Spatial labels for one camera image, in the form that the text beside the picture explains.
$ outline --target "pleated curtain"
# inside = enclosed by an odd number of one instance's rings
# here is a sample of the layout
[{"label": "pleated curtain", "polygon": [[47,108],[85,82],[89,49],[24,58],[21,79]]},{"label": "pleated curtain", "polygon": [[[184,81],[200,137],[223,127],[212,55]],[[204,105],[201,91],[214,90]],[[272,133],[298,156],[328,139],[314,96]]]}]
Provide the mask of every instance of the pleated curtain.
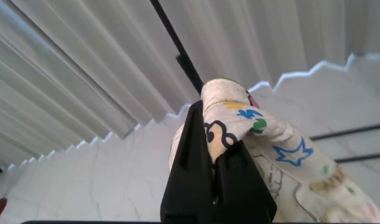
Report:
[{"label": "pleated curtain", "polygon": [[[380,52],[380,0],[160,0],[200,78],[250,88]],[[0,167],[199,99],[149,0],[0,0]]]}]

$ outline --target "printed cloth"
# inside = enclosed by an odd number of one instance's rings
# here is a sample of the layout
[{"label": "printed cloth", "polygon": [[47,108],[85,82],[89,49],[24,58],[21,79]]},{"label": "printed cloth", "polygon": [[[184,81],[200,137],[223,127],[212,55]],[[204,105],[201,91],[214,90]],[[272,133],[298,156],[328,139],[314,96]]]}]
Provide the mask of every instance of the printed cloth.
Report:
[{"label": "printed cloth", "polygon": [[[212,161],[243,140],[277,204],[274,222],[380,223],[375,203],[335,161],[292,124],[261,110],[227,79],[202,88],[203,119]],[[183,126],[169,156],[172,168]]]}]

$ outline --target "blue star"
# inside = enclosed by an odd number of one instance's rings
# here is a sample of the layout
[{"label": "blue star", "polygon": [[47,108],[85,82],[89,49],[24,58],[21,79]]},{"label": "blue star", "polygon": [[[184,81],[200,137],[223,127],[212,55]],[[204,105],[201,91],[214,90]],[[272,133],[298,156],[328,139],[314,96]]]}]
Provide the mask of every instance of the blue star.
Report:
[{"label": "blue star", "polygon": [[256,110],[239,110],[238,111],[238,116],[244,116],[246,119],[251,119],[254,117],[254,115],[258,115],[258,116],[263,116],[262,114],[260,114],[259,112],[257,112]]},{"label": "blue star", "polygon": [[[294,150],[287,150],[287,149],[283,149],[281,147],[278,147],[278,146],[272,146],[274,150],[276,150],[276,152],[278,153],[279,157],[276,159],[277,162],[288,162],[290,164],[292,164],[293,166],[297,166],[297,167],[300,167],[302,165],[302,160],[308,158],[309,156],[311,156],[314,151],[312,148],[306,148],[305,147],[305,143],[304,143],[304,139],[302,138],[302,141],[300,142],[299,146],[294,149]],[[286,153],[296,153],[297,151],[299,151],[300,149],[302,149],[302,152],[303,152],[303,155],[302,157],[298,158],[297,161],[292,161],[290,159],[286,159],[286,155],[284,154],[284,152]]]}]

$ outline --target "white wall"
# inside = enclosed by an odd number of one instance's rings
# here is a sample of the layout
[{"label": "white wall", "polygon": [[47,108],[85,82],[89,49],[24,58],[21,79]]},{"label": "white wall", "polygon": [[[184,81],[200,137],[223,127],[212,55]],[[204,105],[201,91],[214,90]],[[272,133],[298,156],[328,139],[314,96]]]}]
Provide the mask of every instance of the white wall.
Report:
[{"label": "white wall", "polygon": [[[312,76],[300,75],[282,80],[275,91],[260,85],[253,92],[256,101],[309,135],[380,123],[380,58],[354,60],[347,70],[322,66]],[[9,201],[0,223],[158,220],[170,142],[187,110],[125,140],[112,135],[1,174],[0,197]],[[380,131],[317,144],[333,158],[380,152]],[[344,168],[380,207],[380,160]]]}]

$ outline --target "yellow print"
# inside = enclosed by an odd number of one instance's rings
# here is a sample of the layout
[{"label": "yellow print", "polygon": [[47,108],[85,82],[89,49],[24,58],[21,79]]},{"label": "yellow print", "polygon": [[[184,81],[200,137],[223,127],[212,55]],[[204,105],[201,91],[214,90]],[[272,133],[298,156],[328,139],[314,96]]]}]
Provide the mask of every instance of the yellow print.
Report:
[{"label": "yellow print", "polygon": [[324,196],[341,185],[346,178],[347,175],[343,172],[342,168],[336,165],[335,172],[330,178],[322,182],[310,184],[310,188],[312,191]]},{"label": "yellow print", "polygon": [[242,109],[244,106],[250,106],[246,103],[238,103],[233,101],[226,101],[223,103],[228,109]]}]

